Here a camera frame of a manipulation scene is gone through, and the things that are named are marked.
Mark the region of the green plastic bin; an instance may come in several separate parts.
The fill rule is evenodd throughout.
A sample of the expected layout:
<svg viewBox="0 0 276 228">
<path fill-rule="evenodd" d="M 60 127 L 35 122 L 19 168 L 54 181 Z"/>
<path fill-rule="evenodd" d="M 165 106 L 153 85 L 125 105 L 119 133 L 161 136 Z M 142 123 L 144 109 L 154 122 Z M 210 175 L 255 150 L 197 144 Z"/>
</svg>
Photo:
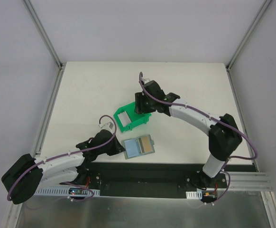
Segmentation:
<svg viewBox="0 0 276 228">
<path fill-rule="evenodd" d="M 149 121 L 151 114 L 137 114 L 135 112 L 136 103 L 132 102 L 120 107 L 115 113 L 114 118 L 120 131 L 127 132 Z"/>
</svg>

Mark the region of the sage green card holder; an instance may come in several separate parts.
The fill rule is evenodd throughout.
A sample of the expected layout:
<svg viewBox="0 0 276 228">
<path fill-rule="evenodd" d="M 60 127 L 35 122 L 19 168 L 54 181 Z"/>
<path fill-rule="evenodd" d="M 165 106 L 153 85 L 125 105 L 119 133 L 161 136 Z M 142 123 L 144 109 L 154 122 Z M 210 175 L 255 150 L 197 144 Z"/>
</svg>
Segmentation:
<svg viewBox="0 0 276 228">
<path fill-rule="evenodd" d="M 154 148 L 155 143 L 152 140 L 150 134 L 146 134 L 143 136 L 149 137 L 151 144 L 152 144 L 153 151 L 150 153 L 141 153 L 140 146 L 138 143 L 138 138 L 142 137 L 142 136 L 139 136 L 136 138 L 131 138 L 131 139 L 126 139 L 121 142 L 122 146 L 125 148 L 124 156 L 125 156 L 126 160 L 155 153 L 155 148 Z"/>
</svg>

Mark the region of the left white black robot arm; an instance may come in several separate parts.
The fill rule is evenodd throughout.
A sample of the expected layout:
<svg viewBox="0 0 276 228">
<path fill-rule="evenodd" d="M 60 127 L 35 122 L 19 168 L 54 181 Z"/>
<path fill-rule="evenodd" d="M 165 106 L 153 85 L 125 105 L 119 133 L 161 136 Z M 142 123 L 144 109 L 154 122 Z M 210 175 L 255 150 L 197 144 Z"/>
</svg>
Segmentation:
<svg viewBox="0 0 276 228">
<path fill-rule="evenodd" d="M 22 155 L 2 176 L 7 200 L 15 205 L 30 199 L 37 190 L 60 183 L 87 186 L 91 181 L 89 165 L 99 155 L 117 155 L 125 151 L 116 135 L 100 130 L 94 137 L 80 142 L 74 151 L 53 158 Z"/>
</svg>

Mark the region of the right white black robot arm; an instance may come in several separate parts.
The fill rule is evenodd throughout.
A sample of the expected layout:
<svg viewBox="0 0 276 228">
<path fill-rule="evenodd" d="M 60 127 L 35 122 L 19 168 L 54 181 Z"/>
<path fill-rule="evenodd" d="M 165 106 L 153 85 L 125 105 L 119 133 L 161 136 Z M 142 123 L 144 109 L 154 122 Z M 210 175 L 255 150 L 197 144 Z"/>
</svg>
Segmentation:
<svg viewBox="0 0 276 228">
<path fill-rule="evenodd" d="M 225 114 L 211 119 L 209 113 L 188 107 L 180 96 L 174 93 L 165 94 L 154 80 L 142 87 L 144 91 L 135 93 L 135 113 L 163 113 L 191 124 L 209 137 L 210 156 L 202 168 L 200 183 L 204 187 L 211 187 L 216 183 L 216 175 L 227 159 L 242 142 L 233 116 Z"/>
</svg>

